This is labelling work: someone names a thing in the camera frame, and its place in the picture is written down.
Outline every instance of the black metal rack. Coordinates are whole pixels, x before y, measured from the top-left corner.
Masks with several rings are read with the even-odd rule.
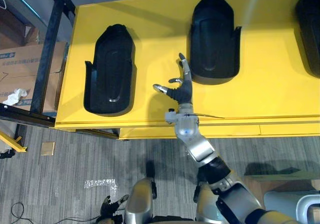
[[[36,76],[33,97],[30,111],[22,110],[17,107],[8,106],[0,103],[0,119],[40,127],[54,127],[55,118],[43,115],[47,83],[54,52],[54,46],[57,40],[57,33],[62,14],[65,14],[73,25],[75,19],[75,5],[71,0],[54,0],[53,9],[49,24],[47,27],[44,47],[41,53],[41,59]],[[99,130],[79,130],[79,133],[99,135],[107,138],[118,139],[118,131],[112,130],[112,133]]]

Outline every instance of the yellow table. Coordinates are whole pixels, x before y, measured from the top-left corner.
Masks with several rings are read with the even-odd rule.
[[[174,87],[178,53],[187,52],[194,7],[200,0],[124,0],[77,7],[56,129],[120,128],[120,139],[174,138],[164,121],[169,97],[154,83]],[[193,83],[196,113],[207,137],[320,135],[320,79],[308,70],[294,7],[298,0],[226,0],[242,26],[240,71],[221,85]],[[84,109],[85,60],[109,25],[124,24],[137,67],[132,110],[104,117]]]

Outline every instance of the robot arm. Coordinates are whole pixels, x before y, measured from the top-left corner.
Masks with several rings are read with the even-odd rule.
[[[199,132],[198,115],[192,105],[192,79],[186,58],[179,54],[183,79],[177,89],[154,84],[154,89],[177,100],[178,112],[165,113],[165,120],[174,123],[177,139],[183,142],[198,168],[205,174],[212,192],[219,196],[216,205],[229,223],[297,223],[276,211],[262,209],[256,197],[246,188],[240,178],[218,156],[210,142]]]

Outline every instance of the yellow metal leg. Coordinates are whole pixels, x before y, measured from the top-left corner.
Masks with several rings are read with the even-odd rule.
[[[0,140],[9,145],[12,149],[17,152],[26,152],[26,147],[23,147],[18,144],[18,141],[21,140],[21,136],[19,136],[16,140],[12,139],[10,136],[6,135],[2,131],[0,131]]]

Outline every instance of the white tissue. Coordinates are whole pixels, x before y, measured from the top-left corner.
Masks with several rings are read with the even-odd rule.
[[[14,105],[19,102],[20,97],[27,96],[27,91],[24,89],[15,89],[13,94],[8,95],[8,99],[2,103],[5,105]]]

